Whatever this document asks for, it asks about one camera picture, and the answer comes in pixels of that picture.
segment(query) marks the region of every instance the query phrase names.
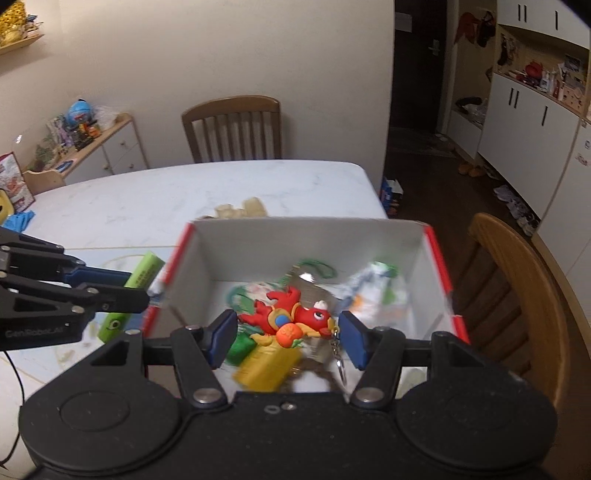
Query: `door handle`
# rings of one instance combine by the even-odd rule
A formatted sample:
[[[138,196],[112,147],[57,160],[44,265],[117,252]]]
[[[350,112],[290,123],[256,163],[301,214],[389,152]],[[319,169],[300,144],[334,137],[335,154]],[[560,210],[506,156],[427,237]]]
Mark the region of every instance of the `door handle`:
[[[431,52],[433,52],[433,55],[435,55],[436,57],[438,57],[439,56],[439,52],[441,51],[439,40],[436,40],[434,38],[433,39],[433,46],[432,47],[428,47],[428,49],[431,50]]]

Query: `slipper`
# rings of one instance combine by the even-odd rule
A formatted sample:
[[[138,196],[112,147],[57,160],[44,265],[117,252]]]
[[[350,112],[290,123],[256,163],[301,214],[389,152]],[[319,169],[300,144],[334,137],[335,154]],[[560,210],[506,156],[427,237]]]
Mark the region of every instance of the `slipper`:
[[[462,163],[458,168],[457,168],[457,172],[460,175],[466,175],[469,171],[471,171],[471,169],[474,168],[474,165],[472,165],[471,163],[468,163],[467,161],[465,161],[464,163]]]

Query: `white cabinet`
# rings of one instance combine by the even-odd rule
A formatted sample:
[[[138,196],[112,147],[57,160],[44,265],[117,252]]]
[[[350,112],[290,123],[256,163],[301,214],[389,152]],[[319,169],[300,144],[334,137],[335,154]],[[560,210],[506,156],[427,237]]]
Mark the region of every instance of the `white cabinet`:
[[[587,319],[591,319],[591,242],[566,275]]]
[[[566,108],[496,74],[478,151],[542,217],[566,165],[578,121]]]
[[[579,128],[564,177],[538,230],[565,275],[591,239],[590,212],[591,125],[587,125]]]
[[[97,148],[79,163],[65,178],[66,185],[113,175],[102,147]]]
[[[66,184],[109,175],[146,170],[148,167],[135,135],[133,122],[111,134],[102,145],[84,158],[65,178]]]
[[[589,27],[561,0],[498,0],[497,23],[533,30],[589,48]]]
[[[130,171],[146,170],[144,155],[137,144],[127,152],[115,165],[113,165],[113,174],[129,173]]]

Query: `red dragon toy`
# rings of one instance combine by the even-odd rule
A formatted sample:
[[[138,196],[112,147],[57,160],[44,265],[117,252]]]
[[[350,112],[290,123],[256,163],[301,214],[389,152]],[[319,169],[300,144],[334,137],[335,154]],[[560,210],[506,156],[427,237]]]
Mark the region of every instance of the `red dragon toy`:
[[[313,308],[307,309],[300,303],[298,289],[287,287],[287,291],[270,291],[271,306],[255,300],[255,313],[238,316],[242,322],[259,327],[264,335],[255,333],[251,338],[259,345],[267,346],[276,338],[285,348],[294,346],[294,341],[304,336],[329,338],[334,320],[330,318],[325,301],[317,301]]]

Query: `gold decoration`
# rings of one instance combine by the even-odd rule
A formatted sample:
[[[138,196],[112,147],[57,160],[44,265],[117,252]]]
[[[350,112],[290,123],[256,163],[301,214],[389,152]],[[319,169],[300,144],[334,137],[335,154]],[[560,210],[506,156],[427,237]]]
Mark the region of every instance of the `gold decoration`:
[[[2,15],[0,15],[0,37],[3,37],[7,32],[20,29],[25,24],[27,19],[27,12],[25,11],[25,4],[20,0],[14,2]]]

